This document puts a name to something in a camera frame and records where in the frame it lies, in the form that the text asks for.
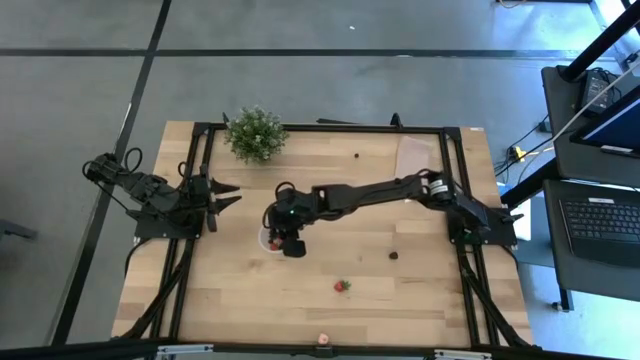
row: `red object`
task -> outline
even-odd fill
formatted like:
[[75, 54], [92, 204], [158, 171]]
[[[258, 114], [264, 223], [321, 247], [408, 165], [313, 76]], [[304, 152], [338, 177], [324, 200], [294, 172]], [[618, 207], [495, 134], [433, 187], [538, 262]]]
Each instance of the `red object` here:
[[343, 292], [349, 290], [351, 287], [351, 283], [348, 281], [340, 280], [335, 285], [333, 285], [333, 289], [337, 292]]

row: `black robotic arm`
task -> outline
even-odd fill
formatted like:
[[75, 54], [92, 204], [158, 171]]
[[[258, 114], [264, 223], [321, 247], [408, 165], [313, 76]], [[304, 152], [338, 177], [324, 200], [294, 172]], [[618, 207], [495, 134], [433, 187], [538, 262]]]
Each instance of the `black robotic arm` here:
[[289, 257], [306, 255], [306, 246], [299, 239], [304, 226], [317, 220], [338, 220], [362, 206], [404, 199], [416, 200], [432, 210], [451, 212], [470, 231], [488, 230], [489, 209], [462, 192], [451, 191], [450, 181], [442, 172], [423, 169], [402, 179], [365, 186], [313, 186], [309, 193], [284, 182], [276, 188], [276, 201], [265, 211], [268, 225], [264, 225], [270, 229], [270, 241], [276, 241]]
[[140, 161], [130, 170], [126, 165], [130, 151], [125, 157], [125, 166], [120, 165], [114, 154], [106, 153], [85, 163], [82, 172], [98, 186], [122, 188], [132, 200], [142, 205], [140, 210], [126, 209], [127, 215], [138, 222], [136, 236], [196, 238], [202, 231], [204, 218], [209, 231], [216, 231], [215, 215], [241, 198], [217, 198], [217, 195], [239, 188], [209, 179], [206, 167], [201, 168], [199, 174], [183, 176], [175, 188], [160, 176], [136, 172]]

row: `pink object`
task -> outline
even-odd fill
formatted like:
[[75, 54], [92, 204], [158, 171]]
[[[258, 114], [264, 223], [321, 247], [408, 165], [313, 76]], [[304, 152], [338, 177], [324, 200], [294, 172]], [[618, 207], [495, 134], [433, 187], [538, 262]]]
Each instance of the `pink object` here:
[[318, 344], [327, 345], [328, 343], [329, 343], [329, 336], [327, 336], [327, 334], [320, 334], [320, 336], [318, 336]]

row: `wooden table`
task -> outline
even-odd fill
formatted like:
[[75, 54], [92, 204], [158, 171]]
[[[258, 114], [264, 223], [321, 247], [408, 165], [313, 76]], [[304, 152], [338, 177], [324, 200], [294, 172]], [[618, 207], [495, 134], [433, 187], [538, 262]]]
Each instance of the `wooden table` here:
[[[192, 128], [192, 122], [168, 122], [160, 144], [154, 173], [174, 186]], [[484, 130], [461, 131], [473, 195], [499, 206]], [[326, 333], [337, 345], [469, 346], [460, 273], [442, 212], [399, 201], [361, 208], [337, 222], [319, 221], [301, 232], [307, 256], [300, 259], [273, 255], [258, 245], [261, 217], [278, 183], [291, 181], [309, 191], [323, 183], [389, 180], [402, 136], [291, 132], [281, 155], [254, 166], [236, 160], [224, 134], [216, 132], [210, 173], [240, 186], [243, 198], [218, 218], [218, 232], [205, 231], [196, 244], [179, 338], [314, 344], [318, 334]], [[411, 136], [433, 144], [428, 166], [442, 169], [438, 137]], [[201, 141], [196, 164], [203, 147]], [[153, 240], [131, 259], [113, 335], [128, 330], [156, 295], [166, 250], [167, 240]], [[392, 251], [398, 260], [388, 258]], [[520, 336], [531, 341], [513, 259], [496, 246], [485, 246], [484, 255], [493, 300]], [[348, 292], [333, 290], [340, 279], [352, 283]], [[161, 335], [168, 333], [172, 309], [170, 299]], [[476, 299], [486, 342], [481, 309]]]

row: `white cable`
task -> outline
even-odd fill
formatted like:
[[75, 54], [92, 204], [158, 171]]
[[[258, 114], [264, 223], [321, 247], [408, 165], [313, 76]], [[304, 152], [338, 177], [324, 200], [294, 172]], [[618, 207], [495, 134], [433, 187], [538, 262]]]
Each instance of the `white cable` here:
[[498, 1], [500, 2], [500, 5], [502, 5], [502, 7], [505, 8], [505, 9], [513, 9], [516, 6], [520, 6], [520, 5], [522, 5], [522, 4], [527, 2], [527, 0], [521, 0], [518, 3], [514, 4], [514, 5], [507, 5], [502, 0], [498, 0]]
[[[587, 105], [585, 105], [582, 109], [580, 109], [580, 111], [578, 111], [572, 118], [571, 120], [569, 120], [569, 122], [562, 127], [562, 129], [560, 129], [560, 131], [558, 131], [558, 133], [551, 138], [551, 143], [553, 144], [564, 132], [565, 130], [567, 130], [569, 128], [569, 126], [571, 126], [571, 124], [573, 124], [574, 121], [576, 121], [580, 115], [582, 115], [583, 112], [585, 112], [585, 110], [587, 110], [587, 108], [589, 108], [589, 106], [591, 106], [591, 104], [593, 104], [596, 100], [598, 100], [598, 98], [600, 96], [602, 96], [602, 94], [605, 94], [607, 91], [609, 91], [609, 89], [611, 89], [612, 87], [614, 87], [616, 85], [616, 83], [618, 83], [618, 81], [622, 80], [622, 78], [624, 78], [625, 76], [627, 76], [630, 72], [633, 71], [633, 69], [637, 68], [638, 65], [640, 65], [640, 61], [636, 62], [635, 64], [633, 64], [632, 67], [629, 68], [629, 70], [625, 71], [622, 75], [620, 75], [617, 79], [615, 79], [614, 81], [611, 82], [611, 84], [609, 84], [606, 88], [602, 89], [602, 91], [600, 91], [598, 93], [598, 95], [596, 95], [593, 99], [591, 99], [591, 101], [589, 101], [587, 103]], [[527, 165], [524, 166], [524, 169], [522, 169], [522, 172], [520, 173], [520, 176], [518, 177], [518, 184], [520, 184], [520, 181], [522, 180], [522, 175], [524, 174], [524, 172], [527, 170], [527, 168], [529, 167], [529, 165], [531, 165], [531, 163], [538, 158], [538, 156], [540, 156], [540, 154], [542, 154], [543, 152], [540, 151], [537, 154], [535, 154], [531, 160], [529, 160], [529, 162], [527, 163]]]

